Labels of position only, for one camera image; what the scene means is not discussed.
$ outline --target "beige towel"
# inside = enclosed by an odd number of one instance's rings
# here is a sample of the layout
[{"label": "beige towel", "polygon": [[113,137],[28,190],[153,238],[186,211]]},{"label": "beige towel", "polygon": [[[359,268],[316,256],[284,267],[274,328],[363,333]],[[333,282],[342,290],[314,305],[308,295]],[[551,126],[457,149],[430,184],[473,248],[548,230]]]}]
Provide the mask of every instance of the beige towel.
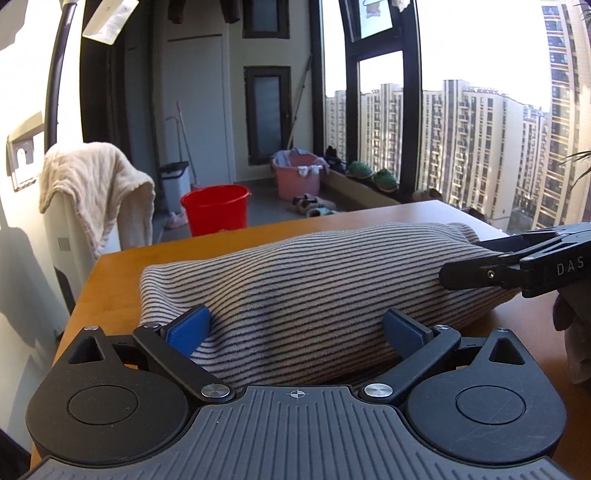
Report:
[{"label": "beige towel", "polygon": [[114,145],[54,145],[45,155],[39,190],[41,213],[55,192],[72,199],[95,258],[101,255],[115,222],[121,249],[152,243],[154,182]]}]

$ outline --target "circular pad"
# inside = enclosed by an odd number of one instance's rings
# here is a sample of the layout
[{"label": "circular pad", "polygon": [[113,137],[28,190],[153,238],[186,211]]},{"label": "circular pad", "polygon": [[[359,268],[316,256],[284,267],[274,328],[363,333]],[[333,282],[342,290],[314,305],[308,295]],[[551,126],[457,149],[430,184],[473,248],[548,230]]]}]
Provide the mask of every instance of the circular pad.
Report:
[{"label": "circular pad", "polygon": [[512,422],[525,411],[525,403],[518,394],[491,385],[465,389],[457,396],[456,407],[465,417],[484,425]]},{"label": "circular pad", "polygon": [[68,411],[88,425],[109,425],[125,420],[138,408],[138,397],[113,385],[90,387],[72,397]]}]

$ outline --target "black pole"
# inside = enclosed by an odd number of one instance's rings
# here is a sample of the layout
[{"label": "black pole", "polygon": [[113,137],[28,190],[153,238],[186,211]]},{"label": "black pole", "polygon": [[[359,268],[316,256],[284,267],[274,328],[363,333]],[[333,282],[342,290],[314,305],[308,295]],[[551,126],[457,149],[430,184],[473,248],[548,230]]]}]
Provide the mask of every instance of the black pole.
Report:
[{"label": "black pole", "polygon": [[64,53],[75,10],[75,2],[63,6],[60,24],[57,27],[56,42],[53,44],[45,100],[45,152],[57,143],[57,104],[60,97],[61,68],[64,64]]}]

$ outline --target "striped cloth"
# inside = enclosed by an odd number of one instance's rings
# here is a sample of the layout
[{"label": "striped cloth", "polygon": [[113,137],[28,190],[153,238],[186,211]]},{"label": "striped cloth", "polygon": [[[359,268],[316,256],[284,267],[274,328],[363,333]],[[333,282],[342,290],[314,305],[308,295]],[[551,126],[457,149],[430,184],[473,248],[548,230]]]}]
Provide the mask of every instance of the striped cloth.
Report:
[{"label": "striped cloth", "polygon": [[390,307],[427,326],[461,328],[515,296],[440,286],[444,262],[490,254],[475,241],[459,223],[388,223],[152,265],[141,277],[140,323],[168,323],[204,304],[210,336],[191,357],[235,388],[347,375],[357,383],[396,357],[381,326]]}]

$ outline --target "hanging laundry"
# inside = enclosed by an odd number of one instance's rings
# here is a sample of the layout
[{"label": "hanging laundry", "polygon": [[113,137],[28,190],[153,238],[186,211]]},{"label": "hanging laundry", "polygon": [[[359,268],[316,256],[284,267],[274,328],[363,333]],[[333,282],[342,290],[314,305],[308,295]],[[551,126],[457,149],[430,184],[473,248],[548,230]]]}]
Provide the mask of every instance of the hanging laundry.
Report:
[{"label": "hanging laundry", "polygon": [[380,2],[375,2],[373,4],[365,5],[366,18],[379,17],[382,14],[379,9],[379,4]]}]

